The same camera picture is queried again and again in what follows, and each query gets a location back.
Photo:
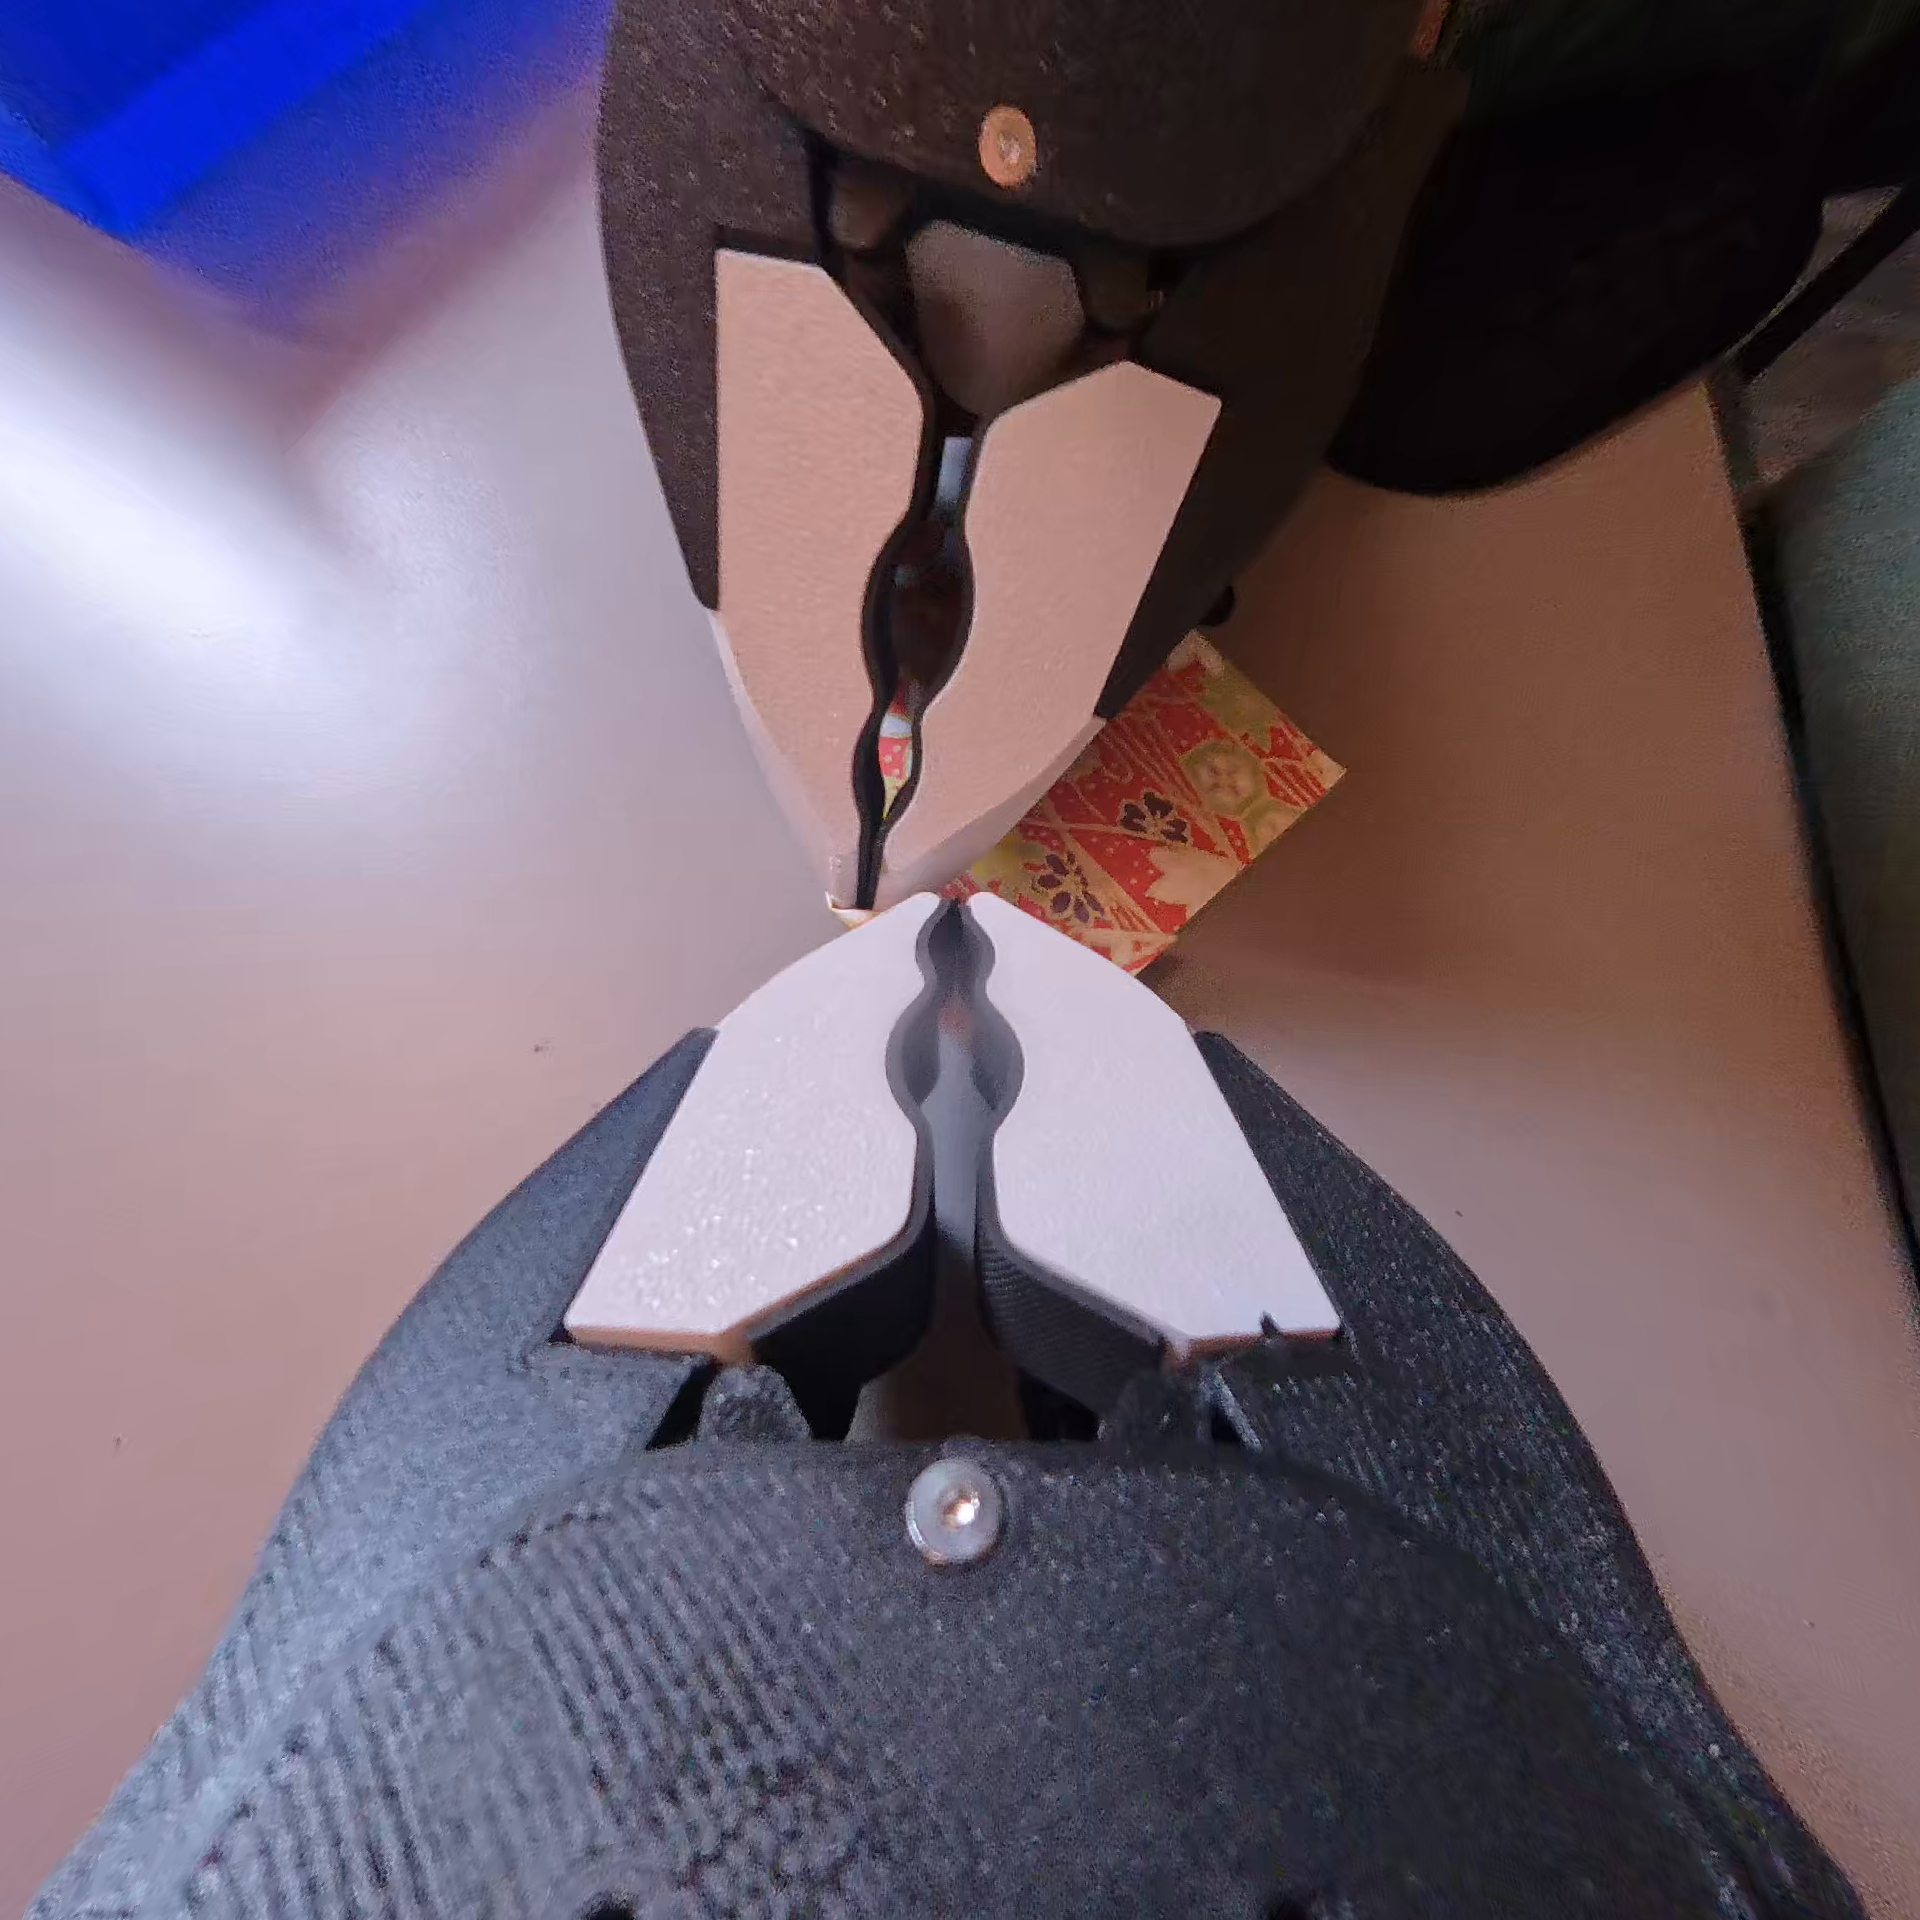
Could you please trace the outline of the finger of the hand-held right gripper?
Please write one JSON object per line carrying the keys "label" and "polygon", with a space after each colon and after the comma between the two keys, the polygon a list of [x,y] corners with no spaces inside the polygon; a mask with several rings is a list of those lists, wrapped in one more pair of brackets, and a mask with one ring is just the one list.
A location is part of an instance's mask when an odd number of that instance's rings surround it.
{"label": "finger of the hand-held right gripper", "polygon": [[876,901],[938,888],[1078,757],[1219,398],[1120,360],[997,416],[963,511],[968,634],[920,720]]}
{"label": "finger of the hand-held right gripper", "polygon": [[828,268],[725,249],[714,290],[712,630],[781,815],[854,912],[874,582],[929,488],[929,386]]}

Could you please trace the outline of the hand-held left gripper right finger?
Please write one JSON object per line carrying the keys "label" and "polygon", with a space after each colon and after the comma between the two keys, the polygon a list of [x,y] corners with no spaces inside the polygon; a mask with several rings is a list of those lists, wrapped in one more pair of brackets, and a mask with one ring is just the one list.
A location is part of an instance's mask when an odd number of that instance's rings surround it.
{"label": "hand-held left gripper right finger", "polygon": [[973,1269],[993,1336],[1042,1397],[1105,1423],[1148,1376],[1340,1311],[1187,1018],[995,896],[963,903]]}

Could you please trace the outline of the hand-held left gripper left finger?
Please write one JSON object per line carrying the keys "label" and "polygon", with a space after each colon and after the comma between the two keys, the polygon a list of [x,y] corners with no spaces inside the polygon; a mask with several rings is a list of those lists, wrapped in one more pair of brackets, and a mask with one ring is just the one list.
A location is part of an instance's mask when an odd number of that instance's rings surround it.
{"label": "hand-held left gripper left finger", "polygon": [[714,1028],[565,1311],[571,1342],[756,1362],[845,1434],[923,1340],[953,903],[913,896]]}

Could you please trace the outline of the green backed red floral paper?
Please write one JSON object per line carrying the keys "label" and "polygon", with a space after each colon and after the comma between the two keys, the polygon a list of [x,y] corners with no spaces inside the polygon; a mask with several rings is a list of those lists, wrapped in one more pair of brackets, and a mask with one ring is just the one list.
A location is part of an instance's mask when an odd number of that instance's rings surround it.
{"label": "green backed red floral paper", "polygon": [[995,896],[1139,976],[1342,776],[1193,630],[944,896]]}

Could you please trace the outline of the blue plastic bin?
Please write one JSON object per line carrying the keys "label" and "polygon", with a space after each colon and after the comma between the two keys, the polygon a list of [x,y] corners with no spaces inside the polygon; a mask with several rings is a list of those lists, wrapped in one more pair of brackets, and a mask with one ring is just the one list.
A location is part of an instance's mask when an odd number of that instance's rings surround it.
{"label": "blue plastic bin", "polygon": [[5,177],[304,332],[588,87],[603,1],[5,1]]}

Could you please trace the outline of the black textured pad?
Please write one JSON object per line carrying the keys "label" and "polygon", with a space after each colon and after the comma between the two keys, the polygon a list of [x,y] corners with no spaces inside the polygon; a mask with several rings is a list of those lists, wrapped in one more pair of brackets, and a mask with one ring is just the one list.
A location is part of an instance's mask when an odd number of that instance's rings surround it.
{"label": "black textured pad", "polygon": [[1449,4],[1470,84],[1328,450],[1493,488],[1690,382],[1805,268],[1858,4]]}

